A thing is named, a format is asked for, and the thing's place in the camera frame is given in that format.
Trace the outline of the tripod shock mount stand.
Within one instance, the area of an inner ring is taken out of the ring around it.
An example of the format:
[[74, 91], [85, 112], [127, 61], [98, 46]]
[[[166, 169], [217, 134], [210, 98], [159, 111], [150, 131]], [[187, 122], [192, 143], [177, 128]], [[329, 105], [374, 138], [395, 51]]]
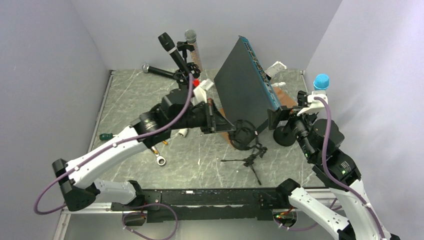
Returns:
[[259, 141], [259, 133], [256, 127], [248, 120], [237, 120], [235, 130], [228, 133], [230, 145], [239, 151], [250, 151], [251, 154], [243, 159], [221, 159], [221, 162], [243, 162], [243, 165], [250, 168], [256, 177], [257, 183], [262, 186], [262, 182], [254, 168], [257, 158], [263, 158], [268, 148]]

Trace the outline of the round base shock mount stand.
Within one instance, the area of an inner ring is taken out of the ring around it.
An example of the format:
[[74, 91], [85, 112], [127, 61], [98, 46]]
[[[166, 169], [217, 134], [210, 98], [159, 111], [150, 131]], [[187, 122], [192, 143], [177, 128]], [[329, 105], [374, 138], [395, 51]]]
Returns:
[[[201, 70], [199, 69], [199, 66], [197, 64], [195, 64], [194, 62], [188, 62], [187, 67], [194, 77], [194, 80], [192, 82], [193, 82], [193, 85], [196, 87], [199, 84], [195, 83], [195, 82], [200, 77]], [[179, 89], [182, 89], [184, 87], [188, 88], [189, 74], [187, 72], [185, 72], [184, 70], [181, 70], [181, 69], [176, 70], [173, 74], [173, 79], [178, 84]]]

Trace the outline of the black silver-mesh microphone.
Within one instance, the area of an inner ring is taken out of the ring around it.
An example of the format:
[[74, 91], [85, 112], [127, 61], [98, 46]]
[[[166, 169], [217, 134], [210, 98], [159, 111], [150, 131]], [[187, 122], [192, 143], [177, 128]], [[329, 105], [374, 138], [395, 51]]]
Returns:
[[164, 69], [160, 69], [160, 68], [157, 68], [157, 67], [153, 67], [153, 66], [151, 66], [147, 63], [143, 64], [141, 69], [144, 73], [150, 73], [150, 74], [158, 75], [158, 76], [165, 77], [165, 78], [168, 78], [168, 79], [174, 79], [174, 73], [173, 72], [170, 72], [170, 71], [167, 71], [167, 70], [164, 70]]

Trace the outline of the black foam-head microphone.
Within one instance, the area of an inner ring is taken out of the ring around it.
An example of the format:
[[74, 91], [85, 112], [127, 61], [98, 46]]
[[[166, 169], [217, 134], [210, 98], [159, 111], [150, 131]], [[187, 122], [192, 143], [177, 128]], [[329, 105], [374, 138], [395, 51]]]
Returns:
[[185, 63], [174, 41], [168, 35], [168, 33], [167, 32], [162, 33], [160, 36], [158, 36], [158, 40], [161, 46], [163, 47], [163, 49], [171, 56], [175, 64], [178, 66], [179, 70], [182, 70], [186, 74], [190, 74], [191, 71], [187, 67], [187, 64]]

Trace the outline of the round base clip stand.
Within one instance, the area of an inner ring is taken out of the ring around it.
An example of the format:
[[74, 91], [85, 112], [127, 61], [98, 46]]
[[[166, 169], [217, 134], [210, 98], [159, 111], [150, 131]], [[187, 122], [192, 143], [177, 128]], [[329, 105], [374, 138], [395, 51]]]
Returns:
[[184, 62], [186, 63], [187, 68], [191, 70], [193, 63], [188, 62], [188, 53], [191, 53], [194, 51], [194, 46], [189, 44], [187, 41], [178, 41], [176, 43], [176, 48], [179, 52], [182, 53], [182, 58]]

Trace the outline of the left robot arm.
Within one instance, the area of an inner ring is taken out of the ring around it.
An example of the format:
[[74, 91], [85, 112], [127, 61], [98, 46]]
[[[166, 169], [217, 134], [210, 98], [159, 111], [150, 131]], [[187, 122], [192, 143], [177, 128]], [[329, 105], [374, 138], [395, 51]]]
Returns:
[[197, 104], [191, 98], [191, 91], [174, 89], [108, 142], [79, 158], [56, 160], [52, 166], [56, 176], [61, 177], [59, 185], [67, 208], [75, 212], [93, 203], [119, 203], [137, 210], [145, 203], [137, 181], [114, 182], [100, 176], [129, 157], [167, 140], [173, 130], [199, 128], [204, 134], [235, 131], [236, 127], [219, 112], [211, 98]]

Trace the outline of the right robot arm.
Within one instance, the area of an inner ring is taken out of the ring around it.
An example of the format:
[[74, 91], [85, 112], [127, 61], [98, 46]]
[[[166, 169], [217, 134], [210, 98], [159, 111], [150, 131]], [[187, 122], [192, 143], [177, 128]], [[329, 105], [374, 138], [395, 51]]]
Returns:
[[283, 131], [293, 136], [344, 215], [312, 197], [291, 178], [276, 187], [276, 203], [282, 208], [292, 206], [304, 212], [335, 240], [396, 240], [398, 236], [384, 227], [370, 203], [355, 161], [340, 150], [345, 137], [331, 119], [326, 92], [299, 91], [297, 103], [297, 106], [268, 110], [268, 126], [276, 136]]

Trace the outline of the white pvc elbow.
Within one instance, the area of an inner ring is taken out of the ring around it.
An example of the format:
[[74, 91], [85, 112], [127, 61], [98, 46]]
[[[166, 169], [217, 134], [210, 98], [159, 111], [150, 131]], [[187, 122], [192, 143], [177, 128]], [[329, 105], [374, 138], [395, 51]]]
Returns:
[[180, 136], [182, 136], [183, 138], [185, 138], [185, 137], [187, 136], [187, 134], [188, 134], [188, 129], [187, 129], [187, 128], [180, 129], [180, 130], [178, 131], [178, 134], [179, 134]]

